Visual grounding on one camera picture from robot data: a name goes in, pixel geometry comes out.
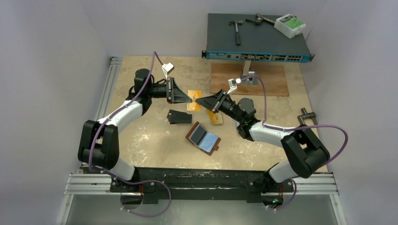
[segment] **claw hammer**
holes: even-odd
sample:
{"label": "claw hammer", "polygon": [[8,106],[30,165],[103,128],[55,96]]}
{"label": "claw hammer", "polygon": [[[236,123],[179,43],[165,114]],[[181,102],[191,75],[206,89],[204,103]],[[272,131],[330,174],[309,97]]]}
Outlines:
{"label": "claw hammer", "polygon": [[243,21],[239,20],[239,21],[231,21],[229,23],[229,25],[235,24],[235,43],[236,45],[240,45],[241,41],[240,41],[240,35],[239,35],[239,30],[237,29],[237,25],[242,25]]}

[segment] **gray wall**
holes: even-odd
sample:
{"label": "gray wall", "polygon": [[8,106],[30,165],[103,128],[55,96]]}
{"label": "gray wall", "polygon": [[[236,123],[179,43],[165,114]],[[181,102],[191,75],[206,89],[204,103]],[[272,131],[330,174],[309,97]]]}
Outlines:
{"label": "gray wall", "polygon": [[[335,173],[349,224],[397,224],[398,32],[396,0],[329,0],[307,42],[316,54],[302,65],[319,123],[349,133]],[[343,137],[320,129],[333,153]]]}
{"label": "gray wall", "polygon": [[200,56],[206,49],[207,14],[293,14],[307,24],[326,0],[82,0],[107,53]]}
{"label": "gray wall", "polygon": [[80,1],[1,1],[0,33],[0,224],[54,224],[107,55]]}

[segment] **table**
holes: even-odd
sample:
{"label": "table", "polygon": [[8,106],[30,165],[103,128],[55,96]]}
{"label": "table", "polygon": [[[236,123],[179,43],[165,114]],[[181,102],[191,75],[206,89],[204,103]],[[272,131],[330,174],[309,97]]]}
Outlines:
{"label": "table", "polygon": [[[202,96],[210,95],[211,63],[237,63],[228,60],[204,60],[199,57],[161,57],[171,62],[175,69],[170,74],[184,91],[201,90]],[[118,108],[134,85],[135,71],[149,69],[150,56],[125,56],[111,97],[108,113]],[[311,112],[308,95],[298,63],[260,62],[283,65],[290,95],[267,97],[267,123],[294,127],[299,125],[297,116],[305,107]],[[152,73],[155,80],[164,78],[156,61]],[[256,117],[264,119],[264,97],[233,95],[235,101],[251,98],[257,110]],[[286,160],[283,149],[262,142],[242,139],[232,119],[223,115],[224,124],[212,125],[202,107],[199,112],[186,111],[187,104],[170,105],[165,99],[152,99],[146,114],[131,123],[119,135],[120,156],[134,166],[171,167],[192,169],[266,170],[277,162]],[[170,125],[166,116],[169,109],[192,114],[192,124]],[[209,132],[219,136],[219,149],[209,156],[185,139],[193,124],[199,121]],[[318,172],[327,172],[324,166]]]}

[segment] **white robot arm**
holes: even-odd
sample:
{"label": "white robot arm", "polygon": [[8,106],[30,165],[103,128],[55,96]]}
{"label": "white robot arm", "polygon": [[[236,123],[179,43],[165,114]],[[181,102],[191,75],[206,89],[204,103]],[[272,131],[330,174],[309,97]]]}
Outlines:
{"label": "white robot arm", "polygon": [[220,90],[215,95],[197,98],[196,102],[214,113],[221,111],[230,116],[242,138],[283,148],[288,160],[266,172],[276,183],[297,176],[308,178],[330,159],[328,150],[310,129],[293,131],[296,128],[264,124],[256,119],[254,103],[249,98],[235,103],[225,90]]}
{"label": "white robot arm", "polygon": [[[148,82],[145,85],[144,80],[148,74],[148,69],[140,69],[136,72],[134,92],[131,92],[131,88],[126,101],[118,109],[98,121],[88,120],[84,123],[78,152],[79,161],[89,163],[91,146],[96,141],[94,137],[100,126],[103,126],[97,138],[102,138],[102,143],[95,144],[92,151],[92,164],[109,170],[124,180],[131,180],[135,168],[119,157],[119,134],[131,122],[146,113],[152,103],[152,98],[166,98],[170,104],[192,102],[192,99],[179,89],[174,78],[170,76],[164,80],[164,83]],[[139,93],[141,89],[143,91],[136,97],[136,93]]]}

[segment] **orange card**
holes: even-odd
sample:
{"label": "orange card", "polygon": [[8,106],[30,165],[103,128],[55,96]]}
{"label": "orange card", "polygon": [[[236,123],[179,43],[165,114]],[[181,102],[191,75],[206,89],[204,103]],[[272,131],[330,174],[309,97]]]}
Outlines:
{"label": "orange card", "polygon": [[188,96],[192,98],[192,102],[188,103],[187,110],[200,111],[200,105],[196,103],[196,99],[202,96],[202,92],[200,90],[188,90]]}
{"label": "orange card", "polygon": [[221,112],[213,113],[206,109],[207,114],[210,117],[210,121],[213,125],[223,124]]}

